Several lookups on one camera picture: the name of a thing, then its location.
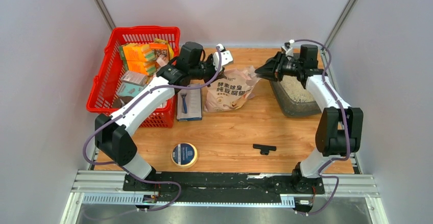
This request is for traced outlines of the pink cat litter bag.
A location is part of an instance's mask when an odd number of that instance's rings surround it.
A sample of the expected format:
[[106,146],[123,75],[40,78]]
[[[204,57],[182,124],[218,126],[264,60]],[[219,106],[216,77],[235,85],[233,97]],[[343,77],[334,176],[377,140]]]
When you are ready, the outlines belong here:
[[217,113],[240,109],[254,97],[253,89],[259,80],[253,66],[224,70],[222,78],[207,88],[204,111]]

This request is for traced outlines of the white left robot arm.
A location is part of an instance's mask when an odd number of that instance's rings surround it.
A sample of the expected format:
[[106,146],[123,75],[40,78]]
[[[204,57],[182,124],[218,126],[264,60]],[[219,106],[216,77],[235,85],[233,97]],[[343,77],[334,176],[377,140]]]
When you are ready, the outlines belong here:
[[210,85],[223,71],[226,51],[222,44],[216,47],[216,56],[203,61],[202,45],[186,42],[178,56],[174,56],[162,66],[150,83],[125,104],[110,115],[100,114],[95,119],[95,131],[86,140],[94,140],[95,147],[105,153],[109,164],[116,164],[136,178],[136,184],[149,191],[156,184],[152,167],[139,153],[132,137],[141,123],[159,106],[175,96],[180,90],[191,90],[191,80],[203,80]]

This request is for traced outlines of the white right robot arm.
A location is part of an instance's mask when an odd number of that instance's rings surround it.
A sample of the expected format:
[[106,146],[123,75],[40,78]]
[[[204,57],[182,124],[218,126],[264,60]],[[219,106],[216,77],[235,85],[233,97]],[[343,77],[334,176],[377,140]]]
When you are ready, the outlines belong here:
[[318,67],[318,42],[304,40],[299,57],[286,42],[274,57],[256,69],[262,79],[280,82],[284,76],[296,77],[315,99],[322,115],[315,135],[315,149],[299,163],[299,174],[291,178],[292,188],[299,193],[311,187],[311,179],[335,161],[349,160],[360,148],[363,111],[344,101],[330,85],[326,69]]

